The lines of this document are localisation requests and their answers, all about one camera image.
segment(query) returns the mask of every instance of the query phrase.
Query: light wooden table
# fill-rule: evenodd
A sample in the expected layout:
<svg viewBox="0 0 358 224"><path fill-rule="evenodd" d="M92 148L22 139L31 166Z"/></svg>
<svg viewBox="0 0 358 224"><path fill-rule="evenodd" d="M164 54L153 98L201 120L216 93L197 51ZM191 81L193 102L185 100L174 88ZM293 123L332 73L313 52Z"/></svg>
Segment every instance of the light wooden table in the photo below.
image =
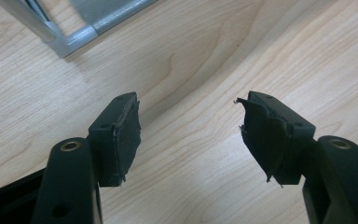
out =
<svg viewBox="0 0 358 224"><path fill-rule="evenodd" d="M66 32L64 1L45 1ZM160 0L59 59L0 8L0 187L46 165L121 93L141 101L142 144L105 223L307 223L241 140L248 91L274 95L358 144L358 0Z"/></svg>

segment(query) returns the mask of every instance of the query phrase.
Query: gray metal bar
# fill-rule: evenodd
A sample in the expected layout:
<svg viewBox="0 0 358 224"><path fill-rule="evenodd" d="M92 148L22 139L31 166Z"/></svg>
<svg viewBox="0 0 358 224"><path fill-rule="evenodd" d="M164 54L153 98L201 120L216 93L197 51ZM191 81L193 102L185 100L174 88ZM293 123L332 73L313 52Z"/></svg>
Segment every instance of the gray metal bar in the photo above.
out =
<svg viewBox="0 0 358 224"><path fill-rule="evenodd" d="M38 35L44 42L54 41L56 35L46 26L40 17L36 15L21 0L0 0L0 6L4 8L13 17L24 24L28 29Z"/></svg>

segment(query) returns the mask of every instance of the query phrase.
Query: metal ring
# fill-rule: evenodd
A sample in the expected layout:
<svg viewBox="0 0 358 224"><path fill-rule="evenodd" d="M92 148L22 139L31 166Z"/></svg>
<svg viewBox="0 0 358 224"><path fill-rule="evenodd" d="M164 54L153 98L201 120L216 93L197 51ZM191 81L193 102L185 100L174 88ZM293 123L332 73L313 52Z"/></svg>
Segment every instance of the metal ring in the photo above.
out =
<svg viewBox="0 0 358 224"><path fill-rule="evenodd" d="M347 142L344 142L342 140L333 138L328 141L333 147L341 148L341 149L350 149L351 145L349 145Z"/></svg>
<svg viewBox="0 0 358 224"><path fill-rule="evenodd" d="M61 145L60 150L64 152L73 151L81 147L81 144L77 141L66 142Z"/></svg>

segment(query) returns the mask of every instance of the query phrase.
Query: hole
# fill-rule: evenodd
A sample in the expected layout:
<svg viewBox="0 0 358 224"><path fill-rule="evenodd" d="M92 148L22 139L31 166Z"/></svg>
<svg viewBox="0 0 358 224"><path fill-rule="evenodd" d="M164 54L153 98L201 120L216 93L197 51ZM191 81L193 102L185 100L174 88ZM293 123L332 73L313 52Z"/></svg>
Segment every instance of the hole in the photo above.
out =
<svg viewBox="0 0 358 224"><path fill-rule="evenodd" d="M348 143L346 143L342 140L339 140L339 139L330 139L329 143L331 145L333 145L333 147L338 147L341 149L350 149L351 148L351 145L349 145Z"/></svg>
<svg viewBox="0 0 358 224"><path fill-rule="evenodd" d="M61 146L61 151L73 151L80 146L81 144L79 142L67 142Z"/></svg>
<svg viewBox="0 0 358 224"><path fill-rule="evenodd" d="M69 203L59 203L54 208L51 214L54 217L66 217L71 212L72 206Z"/></svg>

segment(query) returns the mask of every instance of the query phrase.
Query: wooden surface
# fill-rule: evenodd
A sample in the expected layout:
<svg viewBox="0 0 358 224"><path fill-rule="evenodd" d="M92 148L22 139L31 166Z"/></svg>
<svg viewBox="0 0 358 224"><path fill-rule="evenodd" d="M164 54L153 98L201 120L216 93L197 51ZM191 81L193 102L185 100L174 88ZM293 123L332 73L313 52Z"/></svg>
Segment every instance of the wooden surface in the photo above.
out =
<svg viewBox="0 0 358 224"><path fill-rule="evenodd" d="M81 22L44 1L65 32ZM142 144L105 223L307 223L241 140L248 91L274 95L358 144L358 0L160 0L65 60L0 8L0 187L46 165L121 93L139 95Z"/></svg>

